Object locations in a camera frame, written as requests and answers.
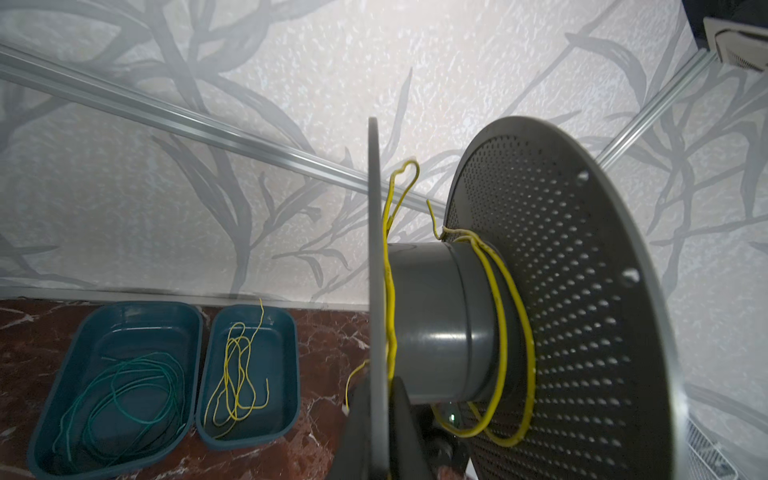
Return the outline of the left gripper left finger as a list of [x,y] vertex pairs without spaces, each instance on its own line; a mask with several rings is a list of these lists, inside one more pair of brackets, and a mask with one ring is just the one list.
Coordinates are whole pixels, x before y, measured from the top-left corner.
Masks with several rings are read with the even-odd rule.
[[370,475],[370,380],[354,390],[351,410],[335,453],[335,478],[368,479]]

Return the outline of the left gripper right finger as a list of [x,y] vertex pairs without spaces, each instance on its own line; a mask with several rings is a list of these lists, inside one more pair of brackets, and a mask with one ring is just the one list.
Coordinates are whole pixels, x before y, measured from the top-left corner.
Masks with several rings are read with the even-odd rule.
[[395,377],[390,386],[390,467],[392,479],[431,479],[422,437],[414,421],[404,383]]

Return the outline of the grey perforated cable spool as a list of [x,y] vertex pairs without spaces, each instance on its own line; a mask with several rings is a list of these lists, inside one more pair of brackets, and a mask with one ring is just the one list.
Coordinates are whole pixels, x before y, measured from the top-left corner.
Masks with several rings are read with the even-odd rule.
[[641,236],[532,229],[500,247],[433,224],[369,232],[370,475],[391,478],[395,377],[432,467],[482,479],[683,479],[687,404],[661,287]]

